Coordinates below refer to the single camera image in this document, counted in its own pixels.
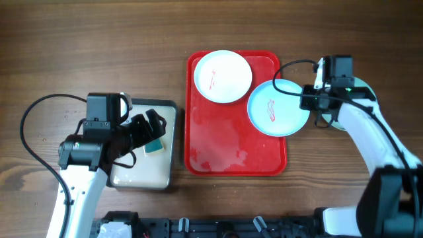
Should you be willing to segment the green yellow sponge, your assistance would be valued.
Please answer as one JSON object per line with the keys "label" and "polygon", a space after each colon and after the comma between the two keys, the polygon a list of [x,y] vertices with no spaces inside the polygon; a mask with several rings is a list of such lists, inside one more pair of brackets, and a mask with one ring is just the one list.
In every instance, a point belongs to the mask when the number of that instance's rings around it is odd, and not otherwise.
{"label": "green yellow sponge", "polygon": [[165,149],[163,142],[160,138],[155,139],[144,146],[145,156],[151,156],[156,153],[161,153]]}

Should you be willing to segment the white plate with red stain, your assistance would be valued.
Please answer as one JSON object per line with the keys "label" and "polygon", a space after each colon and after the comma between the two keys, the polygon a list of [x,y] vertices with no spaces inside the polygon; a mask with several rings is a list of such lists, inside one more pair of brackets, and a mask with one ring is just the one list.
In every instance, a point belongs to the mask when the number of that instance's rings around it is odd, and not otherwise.
{"label": "white plate with red stain", "polygon": [[250,89],[252,69],[247,60],[236,52],[210,52],[197,63],[194,84],[209,101],[221,104],[235,102]]}

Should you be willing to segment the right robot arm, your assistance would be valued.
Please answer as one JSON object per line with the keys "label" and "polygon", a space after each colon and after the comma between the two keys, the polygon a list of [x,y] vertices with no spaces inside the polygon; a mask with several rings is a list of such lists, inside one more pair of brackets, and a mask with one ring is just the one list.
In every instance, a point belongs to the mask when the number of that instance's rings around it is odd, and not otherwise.
{"label": "right robot arm", "polygon": [[351,56],[325,56],[313,67],[300,107],[330,114],[352,138],[370,180],[356,206],[322,210],[323,231],[351,237],[422,236],[422,162],[383,118],[375,95],[355,86]]}

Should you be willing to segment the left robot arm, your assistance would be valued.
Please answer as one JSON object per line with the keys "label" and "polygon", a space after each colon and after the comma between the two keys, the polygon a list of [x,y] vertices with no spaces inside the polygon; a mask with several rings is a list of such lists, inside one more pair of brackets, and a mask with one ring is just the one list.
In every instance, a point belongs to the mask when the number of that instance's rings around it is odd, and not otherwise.
{"label": "left robot arm", "polygon": [[65,185],[58,190],[48,237],[88,237],[116,159],[165,135],[167,122],[155,110],[130,117],[122,103],[129,103],[123,94],[88,94],[83,133],[60,144],[59,175]]}

